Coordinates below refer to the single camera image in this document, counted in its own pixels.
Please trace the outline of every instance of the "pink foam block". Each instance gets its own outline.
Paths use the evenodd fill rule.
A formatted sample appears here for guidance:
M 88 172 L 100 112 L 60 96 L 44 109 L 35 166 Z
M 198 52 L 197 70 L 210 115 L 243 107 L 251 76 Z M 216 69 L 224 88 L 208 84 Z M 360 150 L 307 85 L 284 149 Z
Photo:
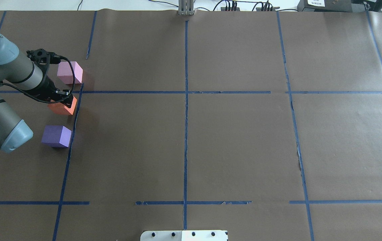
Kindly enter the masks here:
M 82 68 L 79 66 L 77 61 L 70 62 L 73 66 L 73 70 L 75 71 L 75 84 L 82 84 Z M 68 62 L 60 62 L 60 64 L 58 64 L 57 76 L 64 84 L 73 83 L 72 70 L 70 69 Z

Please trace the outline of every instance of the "black cable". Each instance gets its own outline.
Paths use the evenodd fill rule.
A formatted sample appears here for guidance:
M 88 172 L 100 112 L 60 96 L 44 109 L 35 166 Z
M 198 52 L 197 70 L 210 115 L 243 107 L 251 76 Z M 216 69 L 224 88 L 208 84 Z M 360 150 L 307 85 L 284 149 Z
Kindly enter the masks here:
M 40 99 L 37 99 L 36 97 L 30 95 L 29 93 L 25 92 L 24 90 L 21 90 L 20 88 L 16 87 L 15 85 L 8 84 L 8 83 L 3 83 L 3 85 L 9 86 L 9 87 L 11 87 L 11 88 L 14 88 L 14 89 L 18 90 L 19 92 L 23 93 L 25 96 L 27 96 L 27 97 L 29 97 L 29 98 L 31 98 L 31 99 L 33 99 L 33 100 L 36 100 L 36 101 L 38 101 L 38 102 L 41 102 L 41 103 L 45 103 L 45 104 L 56 104 L 56 103 L 60 103 L 60 102 L 62 102 L 62 101 L 65 101 L 65 100 L 66 100 L 67 98 L 69 98 L 69 97 L 72 95 L 72 93 L 73 93 L 73 89 L 75 88 L 75 79 L 76 79 L 76 78 L 75 78 L 75 71 L 73 70 L 72 63 L 71 63 L 66 57 L 64 57 L 64 56 L 60 56 L 60 59 L 65 60 L 65 61 L 67 61 L 67 62 L 69 63 L 69 66 L 70 66 L 70 69 L 72 70 L 72 75 L 73 75 L 72 88 L 70 89 L 69 94 L 68 94 L 66 97 L 62 98 L 61 100 L 52 101 L 52 102 L 50 102 L 50 101 L 45 101 L 45 100 L 40 100 Z
M 199 8 L 196 8 L 196 9 L 206 9 L 206 8 L 203 8 L 203 7 L 199 7 Z M 207 11 L 210 11 L 209 9 L 206 9 Z
M 286 10 L 293 10 L 293 11 L 297 11 L 297 12 L 299 12 L 297 9 L 281 9 L 281 10 L 276 10 L 276 12 L 286 11 Z
M 161 2 L 161 1 L 155 1 L 155 0 L 148 0 L 148 1 L 150 1 L 150 2 L 155 2 L 155 3 L 166 3 L 166 4 L 170 4 L 170 5 L 172 5 L 172 6 L 175 6 L 175 7 L 179 7 L 178 5 L 174 5 L 174 4 L 172 4 L 172 3 L 168 3 L 168 2 Z
M 265 3 L 265 6 L 264 6 L 264 10 L 265 12 L 268 12 L 270 11 L 270 6 L 273 7 L 273 5 L 270 3 L 269 0 L 267 0 L 267 2 Z
M 261 3 L 261 8 L 264 6 L 264 3 L 263 2 L 257 2 L 257 3 L 255 3 L 255 6 L 253 6 L 253 8 L 252 8 L 252 12 L 255 10 L 255 8 L 256 8 L 256 5 L 258 5 L 259 3 Z
M 239 3 L 259 3 L 259 2 L 249 2 L 249 1 L 235 1 L 235 2 L 239 2 Z
M 221 0 L 221 1 L 219 1 L 219 2 L 215 5 L 215 7 L 213 8 L 213 11 L 216 10 L 216 7 L 217 7 L 221 2 L 223 2 L 223 1 L 227 2 L 227 0 Z
M 76 9 L 77 11 L 79 10 L 79 7 L 81 6 L 82 1 L 84 1 L 84 0 L 81 0 L 81 2 L 79 3 L 78 8 Z

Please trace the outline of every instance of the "white label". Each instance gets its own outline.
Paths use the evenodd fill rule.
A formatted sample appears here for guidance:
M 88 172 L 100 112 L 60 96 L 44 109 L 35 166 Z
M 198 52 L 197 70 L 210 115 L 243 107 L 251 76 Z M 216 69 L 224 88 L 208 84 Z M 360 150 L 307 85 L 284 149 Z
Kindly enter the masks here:
M 324 0 L 307 0 L 308 4 L 318 7 L 324 7 Z

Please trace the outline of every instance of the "foam block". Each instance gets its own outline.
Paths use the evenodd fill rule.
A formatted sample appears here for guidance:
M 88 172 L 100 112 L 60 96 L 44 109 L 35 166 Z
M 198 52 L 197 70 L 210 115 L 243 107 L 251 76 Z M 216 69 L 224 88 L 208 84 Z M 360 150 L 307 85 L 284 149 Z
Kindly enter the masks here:
M 73 115 L 77 102 L 78 100 L 74 96 L 72 106 L 70 108 L 67 108 L 67 106 L 63 105 L 62 103 L 48 104 L 48 108 L 50 108 L 56 114 Z
M 46 126 L 42 143 L 50 147 L 69 147 L 72 131 L 64 126 Z
M 70 63 L 72 64 L 73 70 L 75 71 L 75 84 L 82 84 L 82 68 L 79 66 L 77 61 L 70 61 Z M 68 62 L 60 62 L 58 64 L 57 76 L 64 84 L 73 83 L 72 70 L 70 69 Z

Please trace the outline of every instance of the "white wall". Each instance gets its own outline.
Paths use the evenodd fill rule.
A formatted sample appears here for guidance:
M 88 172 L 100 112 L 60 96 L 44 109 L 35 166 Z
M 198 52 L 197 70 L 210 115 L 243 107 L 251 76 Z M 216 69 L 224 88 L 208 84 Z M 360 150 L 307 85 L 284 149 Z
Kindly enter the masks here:
M 0 0 L 0 10 L 76 10 L 81 0 Z M 177 0 L 163 0 L 177 5 Z M 195 7 L 205 7 L 213 10 L 219 0 L 196 0 Z M 270 0 L 274 6 L 281 9 L 296 8 L 299 0 Z M 243 11 L 250 11 L 254 3 L 238 3 Z M 153 3 L 147 0 L 83 0 L 80 10 L 166 10 L 175 9 L 163 3 Z

